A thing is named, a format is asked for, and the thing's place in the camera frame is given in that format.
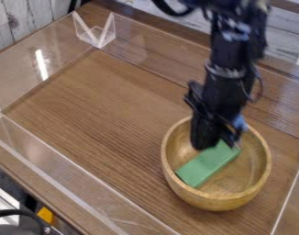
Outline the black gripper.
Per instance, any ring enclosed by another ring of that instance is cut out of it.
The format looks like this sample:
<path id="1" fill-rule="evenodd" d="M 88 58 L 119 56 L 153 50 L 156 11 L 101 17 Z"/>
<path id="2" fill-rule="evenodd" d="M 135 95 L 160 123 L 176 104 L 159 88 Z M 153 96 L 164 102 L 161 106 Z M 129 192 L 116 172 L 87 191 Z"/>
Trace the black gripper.
<path id="1" fill-rule="evenodd" d="M 255 103 L 262 90 L 252 95 L 255 82 L 262 84 L 256 68 L 248 64 L 235 69 L 206 63 L 204 84 L 189 81 L 184 100 L 192 109 L 189 141 L 197 150 L 216 146 L 219 139 L 234 148 L 247 130 L 242 110 Z"/>

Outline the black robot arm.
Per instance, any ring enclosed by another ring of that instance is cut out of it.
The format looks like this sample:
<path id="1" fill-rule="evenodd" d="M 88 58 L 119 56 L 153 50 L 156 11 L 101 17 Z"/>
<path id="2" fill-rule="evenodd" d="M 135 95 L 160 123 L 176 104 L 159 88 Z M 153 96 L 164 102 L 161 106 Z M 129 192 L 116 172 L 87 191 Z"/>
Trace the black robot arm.
<path id="1" fill-rule="evenodd" d="M 263 85 L 255 63 L 267 47 L 268 0 L 177 0 L 173 10 L 165 0 L 152 0 L 160 11 L 184 17 L 200 10 L 211 23 L 211 55 L 206 77 L 187 83 L 184 100 L 192 109 L 189 142 L 201 151 L 224 141 L 231 147 L 247 131 L 242 114 L 247 103 L 262 98 Z"/>

